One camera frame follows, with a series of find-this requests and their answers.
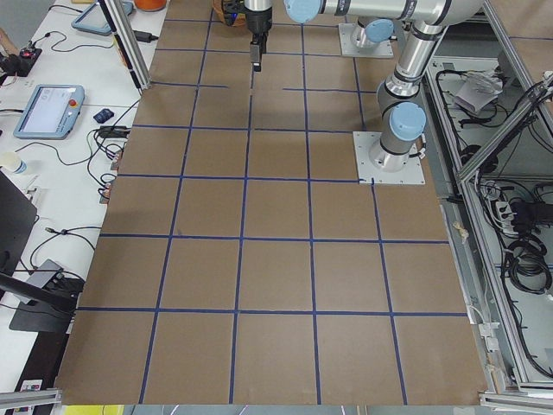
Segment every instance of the metal bracket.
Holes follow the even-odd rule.
[[[355,158],[357,159],[357,174],[362,184],[411,184],[422,186],[424,181],[423,167],[418,157],[410,158],[405,167],[397,173],[386,173],[377,168],[369,157],[372,144],[380,139],[380,132],[355,131]]]
[[[61,394],[59,389],[0,393],[0,410],[20,408],[22,406],[59,404],[60,402]]]
[[[383,41],[374,48],[358,48],[352,44],[352,32],[356,23],[340,23],[338,31],[340,33],[340,45],[342,46],[342,56],[352,56],[354,58],[379,58],[390,59],[394,57],[394,51],[391,48],[390,41]]]

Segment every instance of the gray robot arm segment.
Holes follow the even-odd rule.
[[[422,20],[428,25],[450,26],[466,21],[483,3],[483,0],[321,0],[320,12]]]

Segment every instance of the white cup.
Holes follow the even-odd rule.
[[[0,167],[20,174],[27,169],[27,164],[14,151],[7,151],[0,155]]]

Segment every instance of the power adapter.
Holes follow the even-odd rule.
[[[135,32],[135,37],[139,42],[150,43],[159,39],[158,36],[152,35],[149,32],[141,32],[140,30],[133,30],[133,32]]]
[[[98,129],[101,138],[127,138],[130,128],[125,125],[105,125]]]

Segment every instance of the gray floor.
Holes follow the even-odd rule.
[[[33,38],[54,0],[0,0],[0,28],[22,48]]]

